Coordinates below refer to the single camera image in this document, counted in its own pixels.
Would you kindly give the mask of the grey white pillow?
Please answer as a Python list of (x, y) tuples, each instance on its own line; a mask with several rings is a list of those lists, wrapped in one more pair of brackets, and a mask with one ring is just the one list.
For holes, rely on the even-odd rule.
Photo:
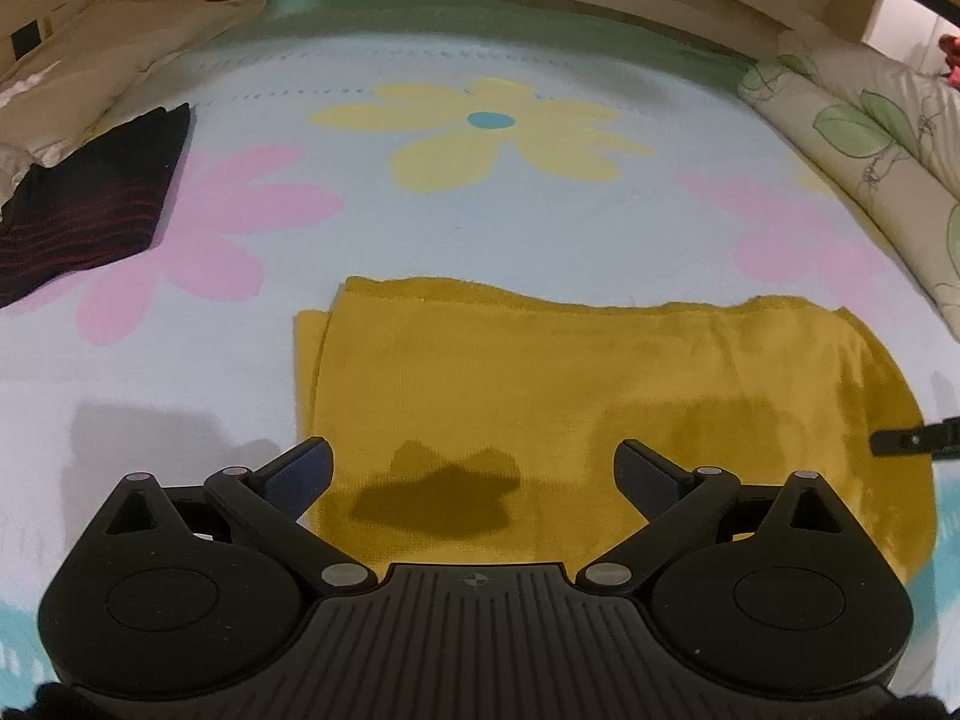
[(107, 2), (76, 16), (2, 78), (2, 199), (31, 166), (73, 153), (132, 86), (263, 7), (263, 0)]

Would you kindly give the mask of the dark folded striped garment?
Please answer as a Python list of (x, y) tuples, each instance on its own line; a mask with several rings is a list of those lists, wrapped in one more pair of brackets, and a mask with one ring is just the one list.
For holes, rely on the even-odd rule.
[(189, 104), (156, 107), (57, 166), (32, 166), (2, 208), (2, 304), (153, 242), (189, 135)]

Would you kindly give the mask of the floral rolled duvet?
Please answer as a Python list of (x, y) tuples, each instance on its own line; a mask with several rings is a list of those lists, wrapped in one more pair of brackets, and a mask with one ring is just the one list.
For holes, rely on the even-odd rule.
[(739, 96), (856, 200), (957, 332), (957, 91), (864, 44), (784, 31)]

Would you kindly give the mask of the mustard yellow knit sweater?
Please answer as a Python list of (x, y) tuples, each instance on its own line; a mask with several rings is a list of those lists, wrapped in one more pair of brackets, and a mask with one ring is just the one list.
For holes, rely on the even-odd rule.
[(918, 403), (851, 312), (553, 304), (465, 281), (352, 278), (295, 320), (301, 429), (332, 445), (320, 538), (396, 562), (584, 566), (641, 527), (613, 483), (626, 439), (750, 484), (822, 473), (901, 578), (934, 550), (924, 458), (878, 460)]

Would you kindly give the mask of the floral bed sheet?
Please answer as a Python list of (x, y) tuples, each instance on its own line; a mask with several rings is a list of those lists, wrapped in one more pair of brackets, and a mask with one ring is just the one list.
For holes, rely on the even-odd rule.
[[(109, 111), (189, 104), (153, 245), (2, 314), (2, 699), (50, 674), (36, 606), (124, 473), (194, 484), (304, 433), (295, 320), (352, 278), (553, 304), (800, 298), (866, 325), (921, 421), (958, 344), (850, 195), (739, 99), (740, 60), (482, 0), (274, 0)], [(902, 691), (958, 697), (958, 470), (908, 578)]]

